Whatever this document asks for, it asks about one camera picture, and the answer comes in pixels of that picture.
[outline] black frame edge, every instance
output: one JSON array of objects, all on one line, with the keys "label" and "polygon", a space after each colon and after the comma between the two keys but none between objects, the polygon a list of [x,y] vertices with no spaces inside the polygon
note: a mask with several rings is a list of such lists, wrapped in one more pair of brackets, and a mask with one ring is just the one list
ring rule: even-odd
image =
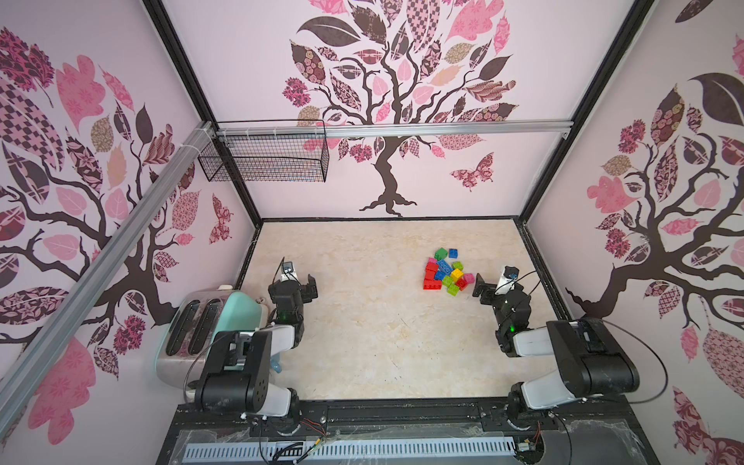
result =
[{"label": "black frame edge", "polygon": [[625,52],[632,44],[636,33],[644,23],[654,1],[655,0],[635,0],[633,6],[630,7],[630,11],[625,17],[618,34],[612,41],[607,54],[602,60],[602,64],[594,75],[594,78],[591,80],[589,88],[586,90],[586,93],[582,97],[581,102],[574,113],[574,117],[572,118],[574,125],[568,133],[568,137],[562,139],[558,143],[558,146],[553,151],[550,160],[545,165],[545,169],[540,174],[539,181],[535,184],[535,187],[530,193],[527,203],[525,203],[525,207],[522,210],[522,214],[519,215],[519,217],[524,221],[530,219],[537,208],[540,199],[553,181],[553,177],[558,172],[561,163],[563,163],[568,151],[576,141],[581,128],[584,126],[591,111],[594,109],[594,105],[599,100],[602,92],[607,86],[607,83],[615,73],[615,69],[623,59]]},{"label": "black frame edge", "polygon": [[[165,10],[165,5],[163,5],[161,0],[142,0],[142,3],[150,15],[153,26],[155,26],[155,29],[158,31],[158,35],[170,56],[170,60],[173,62],[176,71],[181,77],[181,81],[191,98],[196,113],[199,114],[199,117],[202,120],[211,121],[214,128],[218,129],[219,127],[217,124],[214,123],[217,119],[214,117],[212,108],[209,106],[204,89],[202,89],[202,86],[199,84],[199,80],[196,79],[196,73],[194,73],[194,70],[191,67],[191,63],[186,56],[186,51],[181,44],[178,34],[176,34],[176,29],[173,27],[173,23],[170,21],[168,12]],[[235,191],[237,192],[240,201],[243,203],[243,207],[251,218],[253,226],[258,228],[262,222],[261,215],[259,215],[256,204],[253,202],[251,194],[248,192],[246,183],[237,176],[238,168],[235,164],[235,160],[233,160],[227,151],[227,148],[218,138],[214,138],[213,142],[217,148],[217,152],[222,158],[222,162],[225,163],[225,168],[227,168],[228,173],[233,180],[233,186],[235,186]]]}]

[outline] black cable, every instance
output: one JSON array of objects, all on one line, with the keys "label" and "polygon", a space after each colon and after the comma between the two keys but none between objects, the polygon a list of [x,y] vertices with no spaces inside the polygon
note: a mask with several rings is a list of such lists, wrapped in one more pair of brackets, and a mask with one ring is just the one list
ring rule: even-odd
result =
[{"label": "black cable", "polygon": [[[586,316],[586,317],[583,317],[583,319],[585,319],[585,320],[598,320],[598,321],[601,321],[601,322],[603,322],[603,323],[607,323],[607,324],[610,324],[610,325],[612,325],[612,326],[614,326],[614,327],[618,328],[618,329],[619,329],[620,331],[622,331],[623,333],[627,334],[628,336],[631,336],[631,337],[632,337],[632,338],[634,338],[634,339],[635,339],[636,341],[638,341],[638,342],[640,342],[641,344],[643,344],[644,346],[646,346],[646,349],[650,350],[650,351],[651,351],[651,353],[652,353],[652,354],[654,355],[654,357],[656,357],[656,359],[658,360],[658,362],[659,362],[659,363],[661,363],[661,369],[662,369],[662,370],[664,370],[664,387],[663,387],[663,388],[661,388],[661,391],[659,391],[659,393],[658,393],[658,394],[656,394],[656,395],[655,395],[654,397],[650,397],[650,398],[648,398],[648,399],[645,399],[645,400],[636,400],[636,401],[634,401],[634,402],[628,402],[629,404],[633,405],[633,404],[644,404],[644,403],[649,403],[649,402],[652,402],[653,400],[657,400],[657,399],[658,399],[659,397],[661,397],[661,395],[662,395],[662,394],[663,394],[664,392],[666,392],[666,390],[667,390],[667,387],[669,386],[669,372],[667,371],[667,366],[666,366],[666,365],[664,364],[664,361],[663,361],[663,360],[661,360],[661,357],[660,357],[660,356],[658,356],[658,354],[656,353],[656,351],[655,351],[655,350],[653,350],[653,349],[651,348],[651,346],[649,346],[648,344],[646,344],[645,342],[643,342],[643,341],[641,340],[641,338],[639,338],[639,337],[638,337],[638,336],[636,336],[635,334],[631,333],[630,331],[626,330],[626,329],[625,329],[625,328],[623,328],[623,327],[619,327],[618,325],[616,325],[615,323],[612,323],[611,321],[603,320],[603,319],[601,319],[601,318],[595,318],[595,317],[593,317],[593,316]],[[617,402],[617,400],[612,400],[612,399],[605,399],[605,398],[603,398],[603,397],[600,397],[600,398],[599,398],[599,400],[604,400],[604,401],[607,401],[607,402]]]}]

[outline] black wire basket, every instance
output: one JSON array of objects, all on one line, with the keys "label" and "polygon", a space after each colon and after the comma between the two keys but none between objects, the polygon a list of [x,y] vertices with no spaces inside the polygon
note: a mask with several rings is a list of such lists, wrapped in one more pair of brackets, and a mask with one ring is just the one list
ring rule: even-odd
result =
[{"label": "black wire basket", "polygon": [[[270,129],[249,129],[245,133],[220,135],[229,156],[235,161],[243,181],[305,181],[325,182],[328,173],[328,140],[325,125],[315,121],[297,121],[298,126],[314,126],[314,132],[297,134],[266,134]],[[223,123],[256,123],[257,121],[226,121]],[[213,144],[199,155],[199,164],[209,181],[231,181],[227,167]]]}]

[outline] blue building block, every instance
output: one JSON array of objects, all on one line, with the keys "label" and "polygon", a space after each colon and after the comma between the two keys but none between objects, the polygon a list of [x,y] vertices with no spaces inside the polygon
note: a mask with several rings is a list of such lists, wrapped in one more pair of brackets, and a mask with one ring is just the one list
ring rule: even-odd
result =
[{"label": "blue building block", "polygon": [[444,261],[444,259],[439,260],[437,262],[437,265],[439,265],[439,271],[441,271],[445,275],[449,275],[449,273],[452,273],[452,267],[449,265],[449,263]]}]

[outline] pile of toy blocks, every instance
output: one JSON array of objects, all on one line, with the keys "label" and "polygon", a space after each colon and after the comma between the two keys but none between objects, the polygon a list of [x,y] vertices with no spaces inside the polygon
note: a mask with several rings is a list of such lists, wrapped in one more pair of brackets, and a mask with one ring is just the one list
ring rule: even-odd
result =
[{"label": "pile of toy blocks", "polygon": [[465,289],[468,284],[475,282],[472,273],[463,272],[464,266],[459,261],[447,263],[445,258],[457,259],[458,250],[451,248],[447,251],[440,248],[434,253],[434,258],[429,258],[426,264],[426,274],[423,278],[424,289],[447,289],[451,295],[457,295],[458,292]]}]

